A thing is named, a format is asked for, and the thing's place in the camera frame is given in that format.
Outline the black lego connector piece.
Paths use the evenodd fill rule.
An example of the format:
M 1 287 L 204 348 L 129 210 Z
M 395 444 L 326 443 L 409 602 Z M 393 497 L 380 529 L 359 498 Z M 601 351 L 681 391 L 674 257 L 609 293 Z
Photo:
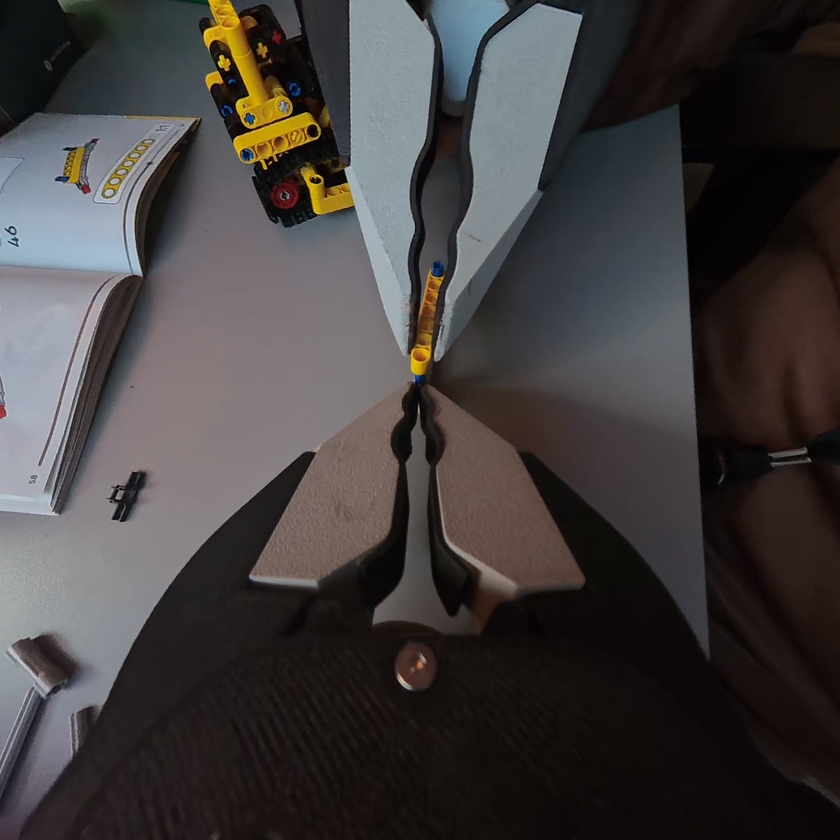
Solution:
M 112 486 L 108 497 L 108 502 L 113 506 L 112 521 L 126 522 L 129 519 L 147 479 L 146 471 L 135 470 L 130 473 L 124 484 Z

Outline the yellow black lego vehicle model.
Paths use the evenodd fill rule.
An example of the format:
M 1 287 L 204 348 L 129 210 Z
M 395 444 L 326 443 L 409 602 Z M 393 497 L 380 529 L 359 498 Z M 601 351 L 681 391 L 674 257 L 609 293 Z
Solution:
M 352 207 L 304 32 L 289 37 L 267 4 L 208 6 L 199 22 L 215 68 L 206 87 L 269 220 L 290 228 Z

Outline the lego instruction booklet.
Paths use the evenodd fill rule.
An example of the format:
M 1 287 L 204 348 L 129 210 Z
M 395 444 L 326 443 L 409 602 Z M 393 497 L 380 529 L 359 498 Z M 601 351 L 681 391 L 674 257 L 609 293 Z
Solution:
M 37 113 L 1 142 L 1 509 L 66 504 L 197 118 Z

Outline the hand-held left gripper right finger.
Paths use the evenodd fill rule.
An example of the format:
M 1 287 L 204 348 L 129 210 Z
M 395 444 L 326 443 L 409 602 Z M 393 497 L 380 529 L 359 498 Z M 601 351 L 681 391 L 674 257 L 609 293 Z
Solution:
M 584 573 L 517 450 L 430 385 L 422 427 L 432 572 L 447 614 L 464 607 L 482 629 L 500 604 L 583 589 Z

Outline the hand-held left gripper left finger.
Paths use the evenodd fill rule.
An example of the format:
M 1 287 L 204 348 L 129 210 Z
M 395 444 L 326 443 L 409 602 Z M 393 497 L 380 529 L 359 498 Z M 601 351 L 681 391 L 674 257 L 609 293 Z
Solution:
M 318 449 L 249 574 L 271 585 L 374 610 L 405 565 L 419 386 L 373 405 Z

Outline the small grey lego piece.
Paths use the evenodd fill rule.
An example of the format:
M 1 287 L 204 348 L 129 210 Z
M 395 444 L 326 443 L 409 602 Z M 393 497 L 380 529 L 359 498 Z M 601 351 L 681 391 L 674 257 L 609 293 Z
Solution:
M 98 706 L 87 706 L 70 714 L 70 756 L 75 757 L 86 741 L 89 731 L 98 717 Z

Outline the grey lego axle with connector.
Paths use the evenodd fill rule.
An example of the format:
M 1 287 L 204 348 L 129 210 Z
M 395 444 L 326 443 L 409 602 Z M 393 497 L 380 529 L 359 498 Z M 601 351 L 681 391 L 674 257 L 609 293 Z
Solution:
M 1 798 L 33 738 L 47 700 L 70 680 L 68 667 L 50 657 L 35 638 L 18 639 L 7 648 L 6 656 L 25 673 L 28 687 L 1 751 Z

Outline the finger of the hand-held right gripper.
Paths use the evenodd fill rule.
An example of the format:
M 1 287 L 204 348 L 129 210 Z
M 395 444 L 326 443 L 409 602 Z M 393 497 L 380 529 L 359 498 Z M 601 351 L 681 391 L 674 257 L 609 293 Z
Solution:
M 421 297 L 421 195 L 434 159 L 442 49 L 408 2 L 350 1 L 348 177 L 385 315 L 410 353 Z
M 582 12 L 525 2 L 482 36 L 465 103 L 461 205 L 448 238 L 434 359 L 451 349 L 508 257 L 540 180 Z

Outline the yellow lego beam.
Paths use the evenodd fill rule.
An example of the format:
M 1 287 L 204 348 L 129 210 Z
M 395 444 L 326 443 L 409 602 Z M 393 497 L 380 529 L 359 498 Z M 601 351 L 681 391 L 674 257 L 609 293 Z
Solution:
M 415 343 L 410 353 L 412 375 L 427 375 L 433 360 L 433 339 L 440 288 L 445 279 L 445 263 L 436 260 L 428 272 L 416 320 Z

